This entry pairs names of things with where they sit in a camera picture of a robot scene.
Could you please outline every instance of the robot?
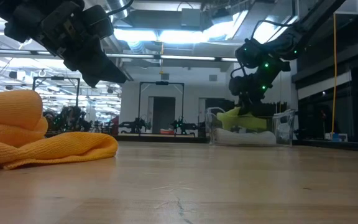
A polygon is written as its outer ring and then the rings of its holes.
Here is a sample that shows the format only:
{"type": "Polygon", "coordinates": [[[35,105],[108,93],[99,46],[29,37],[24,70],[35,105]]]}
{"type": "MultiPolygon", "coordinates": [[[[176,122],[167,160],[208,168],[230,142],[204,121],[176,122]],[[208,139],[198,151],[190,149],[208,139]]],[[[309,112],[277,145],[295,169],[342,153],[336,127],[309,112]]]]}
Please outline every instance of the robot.
{"type": "MultiPolygon", "coordinates": [[[[304,18],[291,25],[259,21],[289,28],[264,44],[253,38],[246,39],[236,50],[241,66],[236,70],[241,69],[244,76],[231,75],[229,89],[232,95],[239,97],[239,115],[272,116],[261,100],[276,76],[291,70],[289,63],[283,60],[298,58],[307,49],[312,35],[344,1],[319,0],[304,18]],[[258,69],[246,74],[244,67],[258,69]]],[[[19,42],[33,38],[51,54],[64,59],[70,70],[79,70],[89,86],[95,86],[99,80],[124,83],[125,75],[104,54],[100,40],[114,32],[109,16],[132,3],[130,0],[124,7],[106,13],[99,5],[83,10],[82,0],[0,0],[0,17],[8,21],[6,36],[19,42]]]]}
{"type": "Polygon", "coordinates": [[[180,128],[181,133],[180,134],[187,134],[187,130],[197,130],[198,127],[194,123],[184,123],[183,118],[179,118],[178,120],[175,120],[173,123],[170,124],[173,126],[173,129],[175,130],[175,133],[177,133],[178,128],[180,128]]]}
{"type": "Polygon", "coordinates": [[[140,134],[142,128],[146,128],[146,122],[142,118],[135,118],[135,121],[125,121],[119,124],[119,128],[129,128],[131,134],[140,134]]]}

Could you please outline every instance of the table surface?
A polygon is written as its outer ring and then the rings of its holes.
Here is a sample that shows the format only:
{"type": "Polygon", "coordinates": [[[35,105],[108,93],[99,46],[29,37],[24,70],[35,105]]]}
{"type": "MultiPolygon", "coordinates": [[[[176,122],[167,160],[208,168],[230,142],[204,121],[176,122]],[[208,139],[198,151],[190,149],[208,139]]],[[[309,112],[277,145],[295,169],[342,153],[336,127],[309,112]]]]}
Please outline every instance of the table surface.
{"type": "Polygon", "coordinates": [[[358,152],[121,142],[0,170],[0,223],[358,223],[358,152]]]}

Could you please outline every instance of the door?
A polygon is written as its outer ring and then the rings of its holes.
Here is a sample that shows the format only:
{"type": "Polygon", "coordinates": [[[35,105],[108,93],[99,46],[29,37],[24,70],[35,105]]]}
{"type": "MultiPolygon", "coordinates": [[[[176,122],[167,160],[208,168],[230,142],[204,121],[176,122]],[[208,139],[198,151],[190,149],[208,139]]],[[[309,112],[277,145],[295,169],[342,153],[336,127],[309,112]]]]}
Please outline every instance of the door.
{"type": "Polygon", "coordinates": [[[175,97],[154,97],[153,133],[160,134],[161,129],[173,128],[170,123],[175,120],[175,97]]]}

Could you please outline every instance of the orange cloth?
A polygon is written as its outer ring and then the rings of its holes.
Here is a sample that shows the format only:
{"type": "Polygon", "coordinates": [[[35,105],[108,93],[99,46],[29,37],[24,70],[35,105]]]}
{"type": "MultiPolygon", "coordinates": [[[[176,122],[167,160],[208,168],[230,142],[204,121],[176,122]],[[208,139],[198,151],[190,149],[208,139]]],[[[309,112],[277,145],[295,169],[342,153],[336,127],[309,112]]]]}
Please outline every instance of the orange cloth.
{"type": "Polygon", "coordinates": [[[42,99],[30,90],[0,93],[0,166],[59,164],[116,155],[117,141],[107,134],[65,133],[44,139],[48,123],[42,99]]]}

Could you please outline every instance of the transparent container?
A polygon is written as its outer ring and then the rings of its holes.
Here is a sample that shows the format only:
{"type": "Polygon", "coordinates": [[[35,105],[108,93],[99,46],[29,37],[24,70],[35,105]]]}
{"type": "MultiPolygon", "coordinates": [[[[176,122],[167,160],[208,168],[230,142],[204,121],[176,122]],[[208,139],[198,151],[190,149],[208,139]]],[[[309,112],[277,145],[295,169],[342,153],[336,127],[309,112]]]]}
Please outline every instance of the transparent container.
{"type": "Polygon", "coordinates": [[[211,144],[225,146],[292,146],[295,110],[272,117],[234,116],[221,108],[205,112],[211,144]]]}

